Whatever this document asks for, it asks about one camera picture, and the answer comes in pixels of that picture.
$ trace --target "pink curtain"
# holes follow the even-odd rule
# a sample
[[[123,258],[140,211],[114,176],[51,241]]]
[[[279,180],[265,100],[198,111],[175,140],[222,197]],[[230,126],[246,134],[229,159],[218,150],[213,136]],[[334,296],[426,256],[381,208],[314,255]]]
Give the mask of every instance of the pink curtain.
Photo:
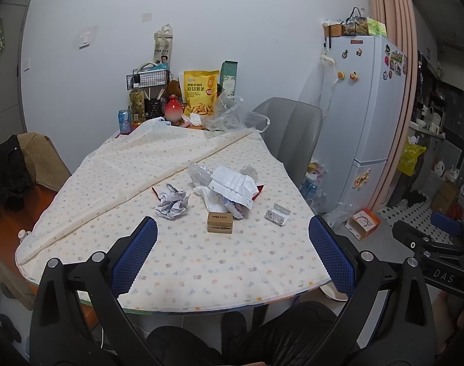
[[[386,24],[388,38],[408,57],[404,101],[395,138],[375,192],[368,204],[376,210],[387,201],[390,183],[395,175],[408,132],[408,123],[417,83],[417,34],[412,0],[371,0],[371,16]]]

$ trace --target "canvas bag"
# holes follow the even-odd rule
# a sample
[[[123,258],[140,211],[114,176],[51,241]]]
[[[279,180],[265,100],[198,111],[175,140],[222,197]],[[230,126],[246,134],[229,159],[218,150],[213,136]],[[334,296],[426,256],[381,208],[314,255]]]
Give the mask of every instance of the canvas bag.
[[[168,63],[171,60],[172,27],[168,23],[154,33],[154,60],[155,64]]]

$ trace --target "white bowl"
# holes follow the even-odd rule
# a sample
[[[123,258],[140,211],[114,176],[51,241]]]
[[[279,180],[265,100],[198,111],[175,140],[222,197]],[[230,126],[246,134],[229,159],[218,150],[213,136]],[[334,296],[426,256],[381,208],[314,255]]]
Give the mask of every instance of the white bowl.
[[[422,121],[421,119],[416,118],[415,122],[420,125],[421,128],[427,125],[425,121]]]

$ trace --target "floral tablecloth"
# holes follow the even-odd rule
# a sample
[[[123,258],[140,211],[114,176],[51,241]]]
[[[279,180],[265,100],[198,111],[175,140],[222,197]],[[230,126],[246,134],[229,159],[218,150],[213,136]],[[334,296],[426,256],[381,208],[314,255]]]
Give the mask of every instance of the floral tablecloth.
[[[186,167],[239,171],[251,165],[264,189],[233,233],[207,232],[208,212],[193,193]],[[174,221],[155,215],[159,193],[171,183],[191,194],[187,214]],[[283,227],[264,218],[278,203],[292,211]],[[90,154],[42,214],[16,251],[21,273],[40,282],[52,257],[85,261],[108,251],[145,217],[158,224],[158,241],[123,308],[137,311],[213,311],[289,297],[330,280],[308,238],[313,216],[283,165],[256,132],[226,134],[146,123],[129,137],[109,139]],[[82,300],[89,301],[85,292]]]

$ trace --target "person's leg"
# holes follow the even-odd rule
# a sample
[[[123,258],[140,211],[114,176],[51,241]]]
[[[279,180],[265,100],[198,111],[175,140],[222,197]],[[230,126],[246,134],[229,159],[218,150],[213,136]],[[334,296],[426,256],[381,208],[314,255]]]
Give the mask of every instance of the person's leg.
[[[225,364],[220,352],[187,330],[161,326],[146,338],[152,354],[164,366],[216,366]]]
[[[300,366],[313,354],[336,315],[324,304],[304,302],[228,344],[230,364],[265,362]]]

